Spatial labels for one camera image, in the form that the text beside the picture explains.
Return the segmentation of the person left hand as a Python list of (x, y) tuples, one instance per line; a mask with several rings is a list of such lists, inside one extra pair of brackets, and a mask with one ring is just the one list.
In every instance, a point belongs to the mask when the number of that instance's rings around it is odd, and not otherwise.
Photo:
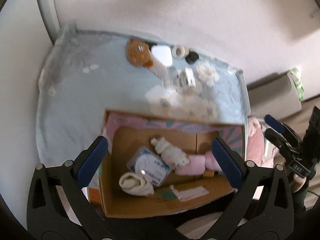
[(292, 193), (302, 192), (308, 187), (309, 187), (309, 180), (307, 177), (301, 178), (297, 174), (293, 176), (293, 185), (291, 186)]

